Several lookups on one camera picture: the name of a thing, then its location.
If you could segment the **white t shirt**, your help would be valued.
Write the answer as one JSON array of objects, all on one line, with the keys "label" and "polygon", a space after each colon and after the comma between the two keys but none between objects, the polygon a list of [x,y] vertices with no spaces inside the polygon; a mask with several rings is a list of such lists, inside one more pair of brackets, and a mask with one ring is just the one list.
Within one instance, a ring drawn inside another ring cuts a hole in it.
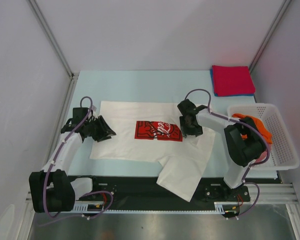
[{"label": "white t shirt", "polygon": [[92,145],[92,160],[159,162],[156,183],[190,202],[212,154],[216,133],[184,137],[175,103],[102,101],[100,116],[116,133]]}]

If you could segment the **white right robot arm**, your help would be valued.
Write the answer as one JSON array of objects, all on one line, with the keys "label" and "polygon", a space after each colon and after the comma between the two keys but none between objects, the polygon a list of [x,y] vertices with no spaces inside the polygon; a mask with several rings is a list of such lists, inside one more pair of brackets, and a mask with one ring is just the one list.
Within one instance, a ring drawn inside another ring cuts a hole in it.
[{"label": "white right robot arm", "polygon": [[232,201],[239,194],[238,187],[243,184],[248,168],[266,151],[266,141],[250,117],[231,118],[208,111],[205,105],[177,105],[181,113],[180,129],[183,137],[203,134],[209,128],[221,134],[229,169],[223,177],[226,185],[220,188],[221,196]]}]

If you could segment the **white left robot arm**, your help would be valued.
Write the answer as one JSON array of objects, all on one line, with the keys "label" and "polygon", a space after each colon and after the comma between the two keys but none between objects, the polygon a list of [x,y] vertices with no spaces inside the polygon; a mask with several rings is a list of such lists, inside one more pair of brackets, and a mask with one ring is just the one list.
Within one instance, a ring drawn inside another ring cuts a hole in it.
[{"label": "white left robot arm", "polygon": [[46,165],[29,176],[30,193],[36,213],[69,212],[75,202],[86,196],[95,200],[101,188],[90,177],[71,180],[70,165],[86,138],[102,142],[116,136],[105,119],[92,108],[75,107],[72,117],[60,131],[59,142]]}]

